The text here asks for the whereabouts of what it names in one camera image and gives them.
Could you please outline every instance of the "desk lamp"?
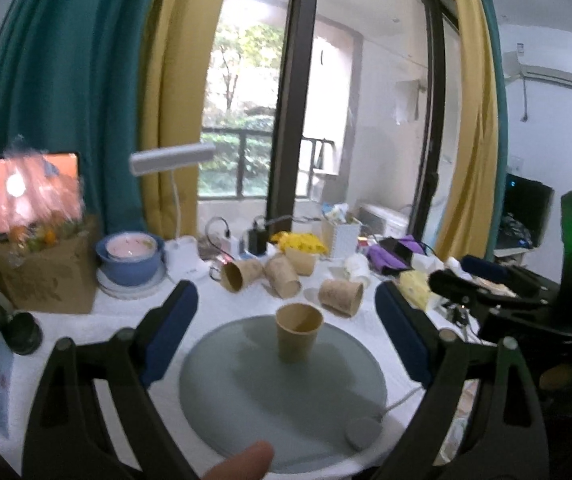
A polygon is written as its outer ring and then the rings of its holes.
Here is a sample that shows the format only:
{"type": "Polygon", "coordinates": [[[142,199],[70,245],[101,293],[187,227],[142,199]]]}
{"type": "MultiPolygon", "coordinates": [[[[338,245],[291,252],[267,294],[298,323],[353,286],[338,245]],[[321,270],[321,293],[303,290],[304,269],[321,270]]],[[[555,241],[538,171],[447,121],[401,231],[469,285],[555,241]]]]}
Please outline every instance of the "desk lamp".
{"type": "Polygon", "coordinates": [[[208,265],[197,253],[196,240],[192,237],[180,237],[181,211],[179,193],[173,172],[178,168],[194,166],[200,162],[212,160],[215,145],[210,142],[196,142],[170,148],[156,148],[130,156],[130,172],[135,176],[150,173],[170,172],[173,186],[173,202],[175,203],[175,238],[166,244],[166,266],[171,278],[182,276],[191,278],[201,270],[208,272],[208,265]]]}

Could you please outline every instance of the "yellow cloth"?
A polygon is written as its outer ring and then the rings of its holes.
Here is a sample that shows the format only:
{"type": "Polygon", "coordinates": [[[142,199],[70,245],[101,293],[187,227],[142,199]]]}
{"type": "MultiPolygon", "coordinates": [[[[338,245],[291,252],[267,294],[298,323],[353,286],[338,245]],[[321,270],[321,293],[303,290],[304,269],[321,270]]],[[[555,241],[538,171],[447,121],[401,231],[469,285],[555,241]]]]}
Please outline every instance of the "yellow cloth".
{"type": "MultiPolygon", "coordinates": [[[[155,0],[144,38],[140,150],[199,142],[210,51],[223,0],[155,0]]],[[[175,170],[182,234],[197,227],[197,166],[175,170]]],[[[154,234],[175,236],[168,172],[141,179],[144,217],[154,234]]]]}
{"type": "Polygon", "coordinates": [[[455,0],[460,24],[462,107],[452,187],[435,251],[445,261],[483,258],[493,216],[497,167],[497,93],[481,0],[455,0]]]}

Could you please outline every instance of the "upright paper cup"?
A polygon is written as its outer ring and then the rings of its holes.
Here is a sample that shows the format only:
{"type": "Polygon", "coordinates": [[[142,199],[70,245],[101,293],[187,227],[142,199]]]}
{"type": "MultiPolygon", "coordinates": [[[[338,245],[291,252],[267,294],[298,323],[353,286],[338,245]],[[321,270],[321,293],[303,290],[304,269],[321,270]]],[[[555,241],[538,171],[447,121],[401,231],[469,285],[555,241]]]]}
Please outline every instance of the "upright paper cup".
{"type": "Polygon", "coordinates": [[[264,273],[259,260],[235,260],[221,268],[221,285],[229,292],[239,292],[264,273]]]}
{"type": "Polygon", "coordinates": [[[280,298],[286,300],[300,292],[300,279],[292,263],[284,254],[277,254],[268,260],[264,271],[272,288],[275,289],[280,298]]]}
{"type": "Polygon", "coordinates": [[[284,254],[292,264],[295,272],[300,276],[310,276],[315,270],[317,255],[286,247],[284,254]]]}
{"type": "Polygon", "coordinates": [[[280,359],[285,363],[296,363],[308,358],[324,317],[311,305],[291,303],[275,313],[275,323],[280,359]]]}
{"type": "Polygon", "coordinates": [[[364,284],[348,280],[325,280],[319,288],[319,303],[354,316],[362,304],[364,284]]]}

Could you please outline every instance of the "curtain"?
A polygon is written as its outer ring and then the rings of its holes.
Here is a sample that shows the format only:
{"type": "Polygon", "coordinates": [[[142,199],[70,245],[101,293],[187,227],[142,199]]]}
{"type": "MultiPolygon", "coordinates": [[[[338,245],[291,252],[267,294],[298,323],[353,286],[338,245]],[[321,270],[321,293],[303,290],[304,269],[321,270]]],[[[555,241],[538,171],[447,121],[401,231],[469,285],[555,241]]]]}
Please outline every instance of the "curtain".
{"type": "Polygon", "coordinates": [[[444,260],[486,254],[497,168],[495,70],[481,0],[457,3],[462,71],[460,140],[435,250],[444,260]]]}
{"type": "Polygon", "coordinates": [[[506,174],[508,173],[508,102],[506,101],[506,83],[504,82],[504,67],[502,65],[502,44],[499,39],[499,26],[495,5],[492,0],[482,0],[490,45],[493,51],[493,67],[495,69],[495,89],[497,92],[497,173],[495,177],[495,198],[493,202],[493,218],[486,245],[486,259],[493,261],[493,251],[497,243],[499,224],[504,208],[504,193],[506,192],[506,174]]]}
{"type": "Polygon", "coordinates": [[[138,77],[152,0],[15,0],[0,32],[0,155],[77,152],[87,211],[106,232],[144,228],[137,148],[138,77]]]}
{"type": "MultiPolygon", "coordinates": [[[[156,0],[146,38],[140,149],[199,142],[210,51],[223,0],[156,0]]],[[[173,172],[179,191],[181,232],[197,226],[196,166],[173,172]]],[[[148,228],[175,237],[175,206],[168,172],[142,178],[148,228]]]]}

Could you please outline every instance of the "blue bowl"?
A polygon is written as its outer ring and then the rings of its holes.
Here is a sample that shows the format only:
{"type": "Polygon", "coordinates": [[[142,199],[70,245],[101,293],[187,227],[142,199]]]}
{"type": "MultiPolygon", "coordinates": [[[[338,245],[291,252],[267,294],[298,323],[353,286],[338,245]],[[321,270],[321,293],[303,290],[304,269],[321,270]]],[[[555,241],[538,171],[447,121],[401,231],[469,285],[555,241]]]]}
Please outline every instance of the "blue bowl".
{"type": "Polygon", "coordinates": [[[140,286],[148,282],[163,265],[164,240],[159,236],[151,235],[157,242],[157,252],[151,257],[138,262],[123,262],[114,260],[106,250],[106,244],[114,235],[100,240],[95,246],[97,256],[102,260],[102,271],[106,278],[121,286],[140,286]]]}

